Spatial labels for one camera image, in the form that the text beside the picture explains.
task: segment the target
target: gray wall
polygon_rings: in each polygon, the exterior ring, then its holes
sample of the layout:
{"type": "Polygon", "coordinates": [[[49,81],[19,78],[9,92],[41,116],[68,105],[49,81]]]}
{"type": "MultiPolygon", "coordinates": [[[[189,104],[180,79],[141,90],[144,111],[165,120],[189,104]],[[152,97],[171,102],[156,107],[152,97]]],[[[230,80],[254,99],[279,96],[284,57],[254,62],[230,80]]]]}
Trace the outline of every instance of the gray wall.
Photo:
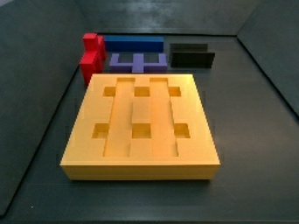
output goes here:
{"type": "Polygon", "coordinates": [[[260,0],[75,0],[93,32],[238,35],[260,0]]]}
{"type": "Polygon", "coordinates": [[[15,0],[0,8],[0,215],[79,64],[84,21],[72,0],[15,0]]]}
{"type": "Polygon", "coordinates": [[[238,38],[299,115],[299,1],[264,1],[238,38]]]}

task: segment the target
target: rectangular slot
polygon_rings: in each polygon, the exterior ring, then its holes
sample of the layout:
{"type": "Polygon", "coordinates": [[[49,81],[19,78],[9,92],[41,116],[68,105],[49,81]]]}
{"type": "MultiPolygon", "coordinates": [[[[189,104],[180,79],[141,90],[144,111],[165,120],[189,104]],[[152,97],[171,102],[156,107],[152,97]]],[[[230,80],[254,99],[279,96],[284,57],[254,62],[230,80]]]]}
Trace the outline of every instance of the rectangular slot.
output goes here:
{"type": "Polygon", "coordinates": [[[181,96],[181,90],[179,87],[168,87],[169,96],[181,96]]]}
{"type": "Polygon", "coordinates": [[[132,138],[151,138],[151,124],[149,123],[132,124],[132,138]]]}
{"type": "Polygon", "coordinates": [[[133,78],[133,77],[120,77],[120,78],[116,78],[116,81],[117,82],[120,82],[120,81],[132,81],[132,82],[135,82],[136,78],[133,78]]]}
{"type": "Polygon", "coordinates": [[[149,78],[149,81],[163,81],[168,84],[168,78],[149,78]]]}
{"type": "Polygon", "coordinates": [[[92,138],[107,138],[108,137],[108,124],[96,123],[92,133],[92,138]]]}
{"type": "Polygon", "coordinates": [[[151,78],[152,155],[179,157],[167,78],[151,78]]]}
{"type": "Polygon", "coordinates": [[[135,87],[135,96],[149,96],[149,87],[135,87]]]}
{"type": "Polygon", "coordinates": [[[116,87],[105,87],[103,96],[116,96],[116,87]]]}
{"type": "Polygon", "coordinates": [[[187,123],[176,123],[173,125],[173,134],[176,138],[191,138],[188,124],[187,123]]]}
{"type": "Polygon", "coordinates": [[[132,104],[135,78],[116,79],[116,96],[109,114],[109,130],[104,157],[128,157],[132,139],[132,104]]]}

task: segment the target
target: blue block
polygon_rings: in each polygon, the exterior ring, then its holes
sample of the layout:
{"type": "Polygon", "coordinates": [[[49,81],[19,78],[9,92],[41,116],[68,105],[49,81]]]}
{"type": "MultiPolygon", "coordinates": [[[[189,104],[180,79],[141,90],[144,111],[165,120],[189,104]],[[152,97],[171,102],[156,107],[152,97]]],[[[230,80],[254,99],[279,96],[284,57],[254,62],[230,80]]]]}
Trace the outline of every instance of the blue block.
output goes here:
{"type": "Polygon", "coordinates": [[[164,51],[163,37],[105,36],[108,52],[161,53],[164,51]]]}

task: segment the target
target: square hole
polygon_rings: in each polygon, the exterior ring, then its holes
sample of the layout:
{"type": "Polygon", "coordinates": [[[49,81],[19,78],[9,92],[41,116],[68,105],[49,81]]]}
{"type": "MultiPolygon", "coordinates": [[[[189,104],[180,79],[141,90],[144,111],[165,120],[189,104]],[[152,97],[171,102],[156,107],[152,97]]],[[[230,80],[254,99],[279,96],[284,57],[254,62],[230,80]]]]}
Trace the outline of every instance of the square hole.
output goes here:
{"type": "Polygon", "coordinates": [[[135,87],[135,96],[149,96],[149,87],[135,87]]]}
{"type": "Polygon", "coordinates": [[[132,138],[151,138],[151,124],[149,123],[132,124],[132,138]]]}
{"type": "Polygon", "coordinates": [[[181,96],[181,90],[179,87],[168,87],[169,96],[181,96]]]}
{"type": "Polygon", "coordinates": [[[103,96],[116,96],[116,87],[105,87],[103,96]]]}
{"type": "Polygon", "coordinates": [[[108,137],[108,124],[96,123],[92,133],[92,138],[107,138],[108,137]]]}
{"type": "Polygon", "coordinates": [[[191,138],[188,124],[187,123],[176,123],[173,125],[173,134],[176,138],[191,138]]]}

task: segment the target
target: orange block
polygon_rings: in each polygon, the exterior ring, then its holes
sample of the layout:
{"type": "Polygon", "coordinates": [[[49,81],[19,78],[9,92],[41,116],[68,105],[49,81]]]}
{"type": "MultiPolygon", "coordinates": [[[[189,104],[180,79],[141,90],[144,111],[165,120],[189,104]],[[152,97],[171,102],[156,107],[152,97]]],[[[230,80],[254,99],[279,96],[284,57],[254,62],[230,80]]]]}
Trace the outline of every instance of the orange block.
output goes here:
{"type": "Polygon", "coordinates": [[[212,179],[220,161],[191,74],[93,74],[60,167],[69,179],[212,179]]]}

